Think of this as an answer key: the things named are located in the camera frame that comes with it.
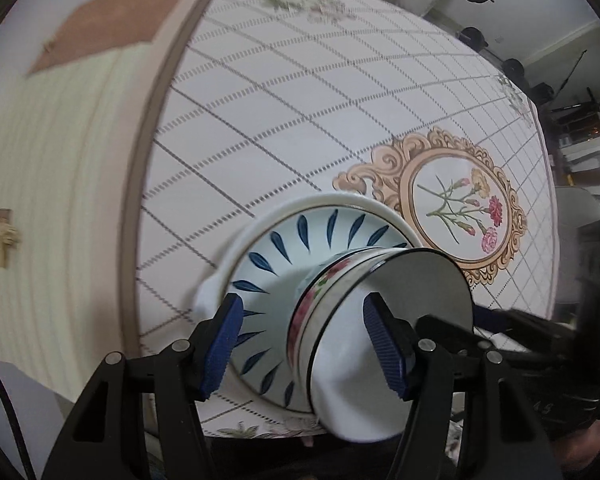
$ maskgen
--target table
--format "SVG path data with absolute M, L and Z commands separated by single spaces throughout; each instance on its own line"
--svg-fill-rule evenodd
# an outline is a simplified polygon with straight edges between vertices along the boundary
M 144 185 L 143 351 L 189 335 L 196 287 L 251 219 L 334 189 L 400 212 L 455 258 L 477 303 L 549 312 L 554 189 L 536 108 L 517 87 L 380 0 L 212 0 L 172 81 Z M 209 436 L 321 431 L 231 371 L 199 411 Z

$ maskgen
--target plate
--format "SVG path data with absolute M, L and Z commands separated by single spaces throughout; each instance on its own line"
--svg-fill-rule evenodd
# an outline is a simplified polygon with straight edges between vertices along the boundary
M 256 394 L 286 410 L 312 412 L 286 360 L 297 289 L 314 267 L 343 251 L 367 246 L 421 243 L 394 211 L 349 193 L 289 203 L 234 242 L 218 270 L 220 276 L 211 281 L 217 290 L 203 290 L 202 296 L 207 304 L 227 292 L 241 296 L 245 317 L 230 363 Z

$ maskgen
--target blue object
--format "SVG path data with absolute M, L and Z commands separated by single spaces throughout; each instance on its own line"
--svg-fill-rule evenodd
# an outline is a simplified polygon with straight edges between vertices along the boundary
M 387 385 L 403 399 L 407 394 L 408 383 L 405 374 L 405 363 L 398 346 L 394 342 L 388 328 L 382 322 L 372 299 L 367 296 L 362 307 L 366 331 L 374 346 L 384 379 Z
M 242 327 L 242 318 L 242 299 L 234 294 L 233 302 L 218 328 L 216 338 L 205 354 L 204 373 L 200 383 L 200 393 L 204 399 L 208 399 L 220 387 L 226 365 Z

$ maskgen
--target black machine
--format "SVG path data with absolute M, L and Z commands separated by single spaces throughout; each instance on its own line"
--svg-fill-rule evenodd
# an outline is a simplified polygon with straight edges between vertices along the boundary
M 550 439 L 600 419 L 600 226 L 587 227 L 577 330 L 474 306 L 475 327 L 506 334 L 529 352 L 496 350 L 433 316 L 412 327 L 378 293 L 366 298 L 365 325 L 385 379 L 401 399 L 414 401 L 387 478 L 439 478 L 454 392 L 466 393 L 457 479 L 562 478 Z M 145 392 L 155 394 L 167 478 L 216 478 L 194 401 L 219 387 L 241 323 L 242 301 L 228 294 L 188 340 L 155 356 L 107 355 L 67 418 L 43 480 L 148 480 Z M 600 479 L 600 454 L 585 478 Z

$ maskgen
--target grid pattern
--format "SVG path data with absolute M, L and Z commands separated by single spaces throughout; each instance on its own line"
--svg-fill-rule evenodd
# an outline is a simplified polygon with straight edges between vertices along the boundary
M 434 125 L 488 150 L 528 221 L 520 252 L 493 284 L 472 288 L 475 301 L 547 313 L 554 202 L 533 105 L 512 106 L 498 71 L 430 23 L 381 0 L 339 2 L 341 20 L 260 0 L 209 5 L 172 81 L 144 187 L 137 282 L 146 353 L 190 334 L 196 287 L 251 218 L 333 191 L 334 177 L 368 162 L 374 147 Z M 316 431 L 229 373 L 199 409 L 209 435 L 240 422 L 274 436 Z

